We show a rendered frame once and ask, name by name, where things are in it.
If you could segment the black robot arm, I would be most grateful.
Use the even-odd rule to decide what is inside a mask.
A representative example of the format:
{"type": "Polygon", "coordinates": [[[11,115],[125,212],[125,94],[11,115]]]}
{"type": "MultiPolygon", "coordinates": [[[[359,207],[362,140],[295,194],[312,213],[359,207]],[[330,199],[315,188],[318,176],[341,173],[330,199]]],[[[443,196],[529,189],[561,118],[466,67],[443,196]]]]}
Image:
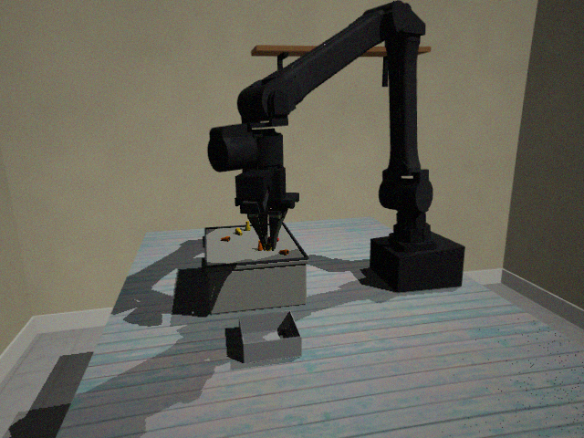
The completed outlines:
{"type": "Polygon", "coordinates": [[[402,252],[437,249],[431,225],[424,224],[433,187],[429,170],[421,169],[417,149],[417,56],[425,23],[401,0],[366,10],[355,21],[291,64],[243,89],[237,99],[242,124],[210,129],[209,162],[217,172],[243,169],[235,176],[235,190],[236,200],[247,214],[264,212],[267,199],[282,201],[286,197],[286,168],[268,170],[267,166],[284,164],[283,135],[275,129],[251,127],[288,126],[289,113],[308,93],[385,41],[391,153],[388,171],[382,171],[379,200],[384,208],[398,211],[389,237],[402,252]],[[261,170],[250,169],[255,165],[261,165],[261,170]]]}

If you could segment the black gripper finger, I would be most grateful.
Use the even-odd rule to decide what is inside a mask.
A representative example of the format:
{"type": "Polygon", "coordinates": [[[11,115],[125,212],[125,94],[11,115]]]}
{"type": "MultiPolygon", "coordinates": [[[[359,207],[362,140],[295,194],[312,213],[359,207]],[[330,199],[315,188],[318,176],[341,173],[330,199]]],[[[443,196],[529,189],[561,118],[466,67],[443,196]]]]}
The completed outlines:
{"type": "Polygon", "coordinates": [[[264,247],[265,244],[267,244],[268,214],[247,214],[247,218],[251,225],[254,227],[261,242],[261,245],[263,247],[263,250],[265,251],[264,247]]]}
{"type": "Polygon", "coordinates": [[[286,210],[281,215],[269,215],[268,216],[269,230],[270,230],[270,242],[271,242],[272,251],[274,251],[276,249],[276,242],[277,242],[279,230],[280,230],[281,225],[286,217],[287,210],[288,209],[286,208],[286,210]],[[281,221],[280,221],[280,218],[281,218],[281,221]],[[279,226],[278,226],[278,224],[279,224],[279,226]]]}

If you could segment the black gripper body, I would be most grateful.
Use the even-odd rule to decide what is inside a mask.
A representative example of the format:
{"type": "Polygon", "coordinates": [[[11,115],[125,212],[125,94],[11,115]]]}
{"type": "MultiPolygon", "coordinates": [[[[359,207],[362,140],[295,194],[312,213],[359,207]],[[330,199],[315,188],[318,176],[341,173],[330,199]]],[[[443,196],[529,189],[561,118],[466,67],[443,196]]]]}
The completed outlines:
{"type": "MultiPolygon", "coordinates": [[[[284,168],[284,165],[277,165],[277,166],[267,166],[268,170],[273,169],[280,169],[284,168]]],[[[261,170],[261,165],[255,165],[250,169],[261,170]]],[[[282,201],[268,201],[266,204],[266,210],[264,212],[260,212],[260,214],[269,214],[269,215],[281,215],[286,208],[293,209],[295,207],[295,203],[299,201],[299,193],[286,193],[286,197],[282,201]],[[271,205],[271,206],[270,206],[271,205]],[[272,208],[272,209],[270,209],[272,208]]],[[[235,206],[240,205],[239,201],[236,200],[235,197],[235,206]]],[[[240,205],[240,214],[246,214],[245,211],[242,211],[240,205]]]]}

